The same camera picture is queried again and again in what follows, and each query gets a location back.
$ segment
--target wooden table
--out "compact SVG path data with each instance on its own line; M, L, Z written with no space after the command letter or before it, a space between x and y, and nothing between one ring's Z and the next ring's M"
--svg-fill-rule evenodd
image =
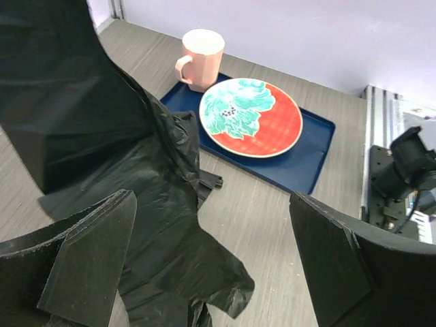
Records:
M176 83L173 69L181 55L180 40L120 20L100 37L115 63L158 98ZM221 71L277 85L300 106L335 122L336 132L313 196L358 217L366 102L235 57L225 56ZM251 303L237 320L211 309L214 326L316 327L290 222L289 195L208 153L201 153L201 166L221 175L224 186L201 208L200 224L244 262L256 282ZM41 193L4 133L0 173L0 240L48 225L50 219L35 201ZM128 326L119 297L111 326Z

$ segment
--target tray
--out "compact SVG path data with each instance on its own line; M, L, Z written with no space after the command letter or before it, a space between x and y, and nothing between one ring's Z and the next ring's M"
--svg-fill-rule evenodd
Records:
M229 78L220 74L217 82ZM202 93L193 92L186 84L178 82L161 101L171 112L194 111L198 119L202 96ZM332 142L335 126L327 119L300 109L303 118L300 140L288 152L277 157L252 159L227 152L209 138L198 121L200 144L204 150L285 191L311 194Z

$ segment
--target mug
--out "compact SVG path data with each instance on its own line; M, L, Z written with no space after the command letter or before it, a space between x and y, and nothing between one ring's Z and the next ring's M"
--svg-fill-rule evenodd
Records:
M193 29L182 38L183 57L175 67L176 77L195 92L205 92L215 84L223 57L222 36L207 29Z

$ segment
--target plate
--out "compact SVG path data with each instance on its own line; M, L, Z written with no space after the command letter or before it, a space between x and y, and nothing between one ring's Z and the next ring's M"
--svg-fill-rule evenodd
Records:
M302 131L295 101L262 80L234 78L211 87L199 108L201 124L223 149L251 158L290 150Z

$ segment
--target green floral pattern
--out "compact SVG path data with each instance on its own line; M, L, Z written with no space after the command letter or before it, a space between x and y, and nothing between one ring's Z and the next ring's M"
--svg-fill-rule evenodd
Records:
M265 82L241 78L211 88L202 102L202 123L208 133L225 132L232 138L244 139L244 135L256 135L260 112L270 110L275 98Z

